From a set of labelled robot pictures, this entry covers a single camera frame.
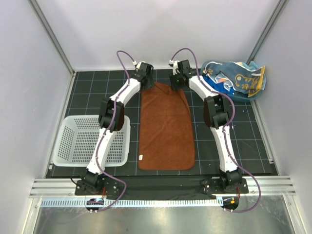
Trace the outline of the brown towel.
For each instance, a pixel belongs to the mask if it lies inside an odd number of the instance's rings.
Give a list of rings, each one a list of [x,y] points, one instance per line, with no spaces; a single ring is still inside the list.
[[[141,93],[138,167],[184,171],[195,165],[195,140],[183,90],[156,82]]]

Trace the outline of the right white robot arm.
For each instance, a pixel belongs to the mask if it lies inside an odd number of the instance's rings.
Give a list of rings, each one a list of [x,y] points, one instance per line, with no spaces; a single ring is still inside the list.
[[[175,91],[188,87],[204,102],[203,118],[213,133],[219,155],[219,186],[225,193],[237,191],[242,183],[242,172],[239,169],[231,142],[230,127],[235,115],[233,101],[223,93],[211,87],[192,69],[188,60],[169,60],[172,72],[169,74],[171,88]]]

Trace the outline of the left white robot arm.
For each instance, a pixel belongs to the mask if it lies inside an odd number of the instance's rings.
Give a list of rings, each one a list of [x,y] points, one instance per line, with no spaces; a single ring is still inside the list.
[[[139,91],[150,89],[154,86],[154,67],[145,62],[135,65],[135,71],[128,81],[111,97],[102,99],[98,123],[99,136],[91,161],[86,167],[86,172],[77,183],[78,187],[98,195],[103,190],[101,175],[104,174],[105,162],[113,138],[124,124],[124,107],[129,100]]]

